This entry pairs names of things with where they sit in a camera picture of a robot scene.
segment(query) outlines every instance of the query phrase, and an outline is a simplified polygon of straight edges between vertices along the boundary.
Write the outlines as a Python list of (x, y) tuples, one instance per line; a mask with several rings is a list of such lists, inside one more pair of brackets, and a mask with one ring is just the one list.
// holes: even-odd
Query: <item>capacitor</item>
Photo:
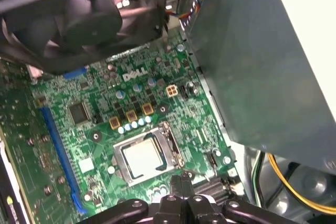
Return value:
[(124, 127), (119, 127), (118, 132), (119, 132), (119, 134), (124, 134), (125, 133)]
[(116, 72), (110, 72), (111, 79), (116, 79), (118, 77), (118, 74)]
[(167, 195), (167, 193), (168, 193), (167, 187), (165, 185), (160, 186), (161, 196), (165, 196), (165, 195)]
[(145, 117), (145, 121), (146, 121), (146, 123), (151, 123), (152, 118), (148, 115), (148, 116)]
[(170, 52), (172, 50), (172, 46), (171, 45), (167, 45), (166, 46), (166, 52)]
[(122, 91), (122, 90), (118, 90), (115, 94), (116, 94), (115, 97), (117, 97), (118, 99), (124, 99), (125, 98), (125, 92)]
[(192, 81), (189, 81), (187, 83), (187, 88), (190, 93), (197, 95), (198, 94), (198, 89), (196, 88), (195, 84)]
[(104, 75), (103, 75), (103, 79), (104, 79), (105, 81), (108, 81), (108, 80), (110, 80), (110, 76), (109, 76), (108, 74), (104, 74)]
[(187, 83), (187, 87), (188, 87), (189, 89), (193, 89), (193, 88), (195, 87), (195, 84), (194, 84), (192, 81), (189, 81), (189, 82)]
[(116, 171), (116, 169), (115, 169), (113, 166), (109, 166), (109, 167), (107, 168), (107, 172), (108, 172), (108, 174), (114, 174), (115, 171)]
[(152, 77), (149, 77), (147, 83), (150, 87), (154, 87), (156, 85), (156, 80)]
[(130, 131), (132, 129), (132, 125), (127, 123), (127, 124), (125, 124), (124, 128), (125, 128), (125, 130)]
[(85, 200), (85, 201), (90, 201), (90, 200), (91, 200), (91, 197), (90, 197), (88, 194), (85, 194), (85, 195), (84, 195), (84, 200)]
[(133, 85), (133, 90), (134, 90), (135, 92), (141, 92), (142, 87), (141, 87), (141, 85), (139, 85), (139, 84), (134, 84), (134, 85)]
[(138, 123), (136, 121), (133, 121), (131, 123), (131, 126), (132, 126), (133, 129), (136, 129), (138, 127)]
[(140, 126), (144, 126), (145, 123), (146, 123), (146, 121), (144, 120), (144, 118), (140, 118), (140, 119), (138, 120), (138, 124), (139, 124)]
[(85, 200), (85, 201), (90, 201), (92, 197), (93, 197), (93, 191), (92, 191), (92, 190), (89, 190), (89, 191), (84, 195), (84, 200)]
[(176, 49), (179, 51), (179, 52), (183, 52), (185, 50), (185, 46), (183, 44), (178, 44), (178, 46), (176, 47)]
[(51, 187), (50, 186), (45, 186), (43, 191), (44, 191), (44, 194), (46, 196), (49, 196), (51, 194)]
[(107, 69), (109, 70), (109, 71), (116, 71), (117, 70), (117, 68), (114, 66), (114, 65), (112, 65), (112, 64), (108, 64), (107, 65)]

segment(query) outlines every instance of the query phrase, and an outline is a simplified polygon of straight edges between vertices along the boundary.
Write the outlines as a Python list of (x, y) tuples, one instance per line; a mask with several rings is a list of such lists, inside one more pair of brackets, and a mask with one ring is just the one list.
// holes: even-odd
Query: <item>blue expansion slot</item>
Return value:
[(87, 211), (84, 209), (82, 202), (80, 200), (80, 190), (79, 190), (79, 186), (77, 184), (75, 175), (72, 171), (67, 153), (64, 149), (63, 143), (62, 143), (62, 139), (58, 133), (58, 130), (56, 128), (56, 124), (55, 121), (52, 117), (52, 113), (50, 108), (48, 107), (42, 107), (40, 108), (40, 111), (43, 114), (44, 120), (46, 122), (46, 125), (48, 127), (51, 139), (54, 143), (58, 158), (61, 162), (61, 165), (63, 167), (65, 176), (67, 177), (70, 189), (71, 189), (71, 198), (73, 203), (75, 204), (78, 212), (80, 212), (81, 214), (86, 214)]
[(88, 71), (88, 69), (86, 67), (82, 67), (82, 68), (74, 70), (72, 72), (63, 74), (63, 77), (66, 80), (71, 80), (73, 78), (81, 76), (82, 74), (85, 74), (87, 71)]

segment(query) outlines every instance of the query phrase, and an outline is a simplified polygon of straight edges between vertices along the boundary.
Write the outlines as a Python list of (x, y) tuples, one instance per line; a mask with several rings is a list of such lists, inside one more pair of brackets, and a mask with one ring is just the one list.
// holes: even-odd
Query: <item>dell logo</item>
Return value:
[(124, 81), (129, 81), (131, 79), (135, 79), (138, 76), (144, 76), (145, 74), (148, 74), (148, 72), (144, 68), (140, 68), (140, 70), (136, 69), (135, 71), (124, 73), (122, 77)]

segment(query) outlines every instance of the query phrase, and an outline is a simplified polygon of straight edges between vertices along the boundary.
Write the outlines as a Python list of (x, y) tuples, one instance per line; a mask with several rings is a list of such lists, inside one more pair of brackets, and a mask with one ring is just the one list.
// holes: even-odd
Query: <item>black fan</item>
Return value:
[(0, 0), (0, 52), (62, 74), (159, 38), (166, 0)]

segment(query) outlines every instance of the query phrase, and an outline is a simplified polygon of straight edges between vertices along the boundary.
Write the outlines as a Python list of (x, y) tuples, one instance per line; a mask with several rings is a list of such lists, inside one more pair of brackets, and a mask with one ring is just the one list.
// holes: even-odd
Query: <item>pcie slot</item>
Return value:
[(73, 203), (75, 204), (78, 212), (81, 214), (86, 214), (86, 210), (84, 209), (81, 200), (80, 200), (80, 189), (77, 184), (75, 175), (72, 171), (67, 153), (64, 149), (62, 139), (58, 133), (58, 130), (56, 128), (56, 123), (52, 117), (52, 113), (50, 108), (48, 107), (42, 107), (40, 108), (40, 111), (42, 112), (42, 115), (44, 117), (45, 123), (47, 125), (47, 128), (49, 130), (51, 139), (54, 143), (58, 158), (60, 160), (60, 163), (62, 165), (62, 168), (64, 170), (64, 173), (67, 177), (67, 181), (69, 183), (70, 189), (71, 189), (71, 198)]

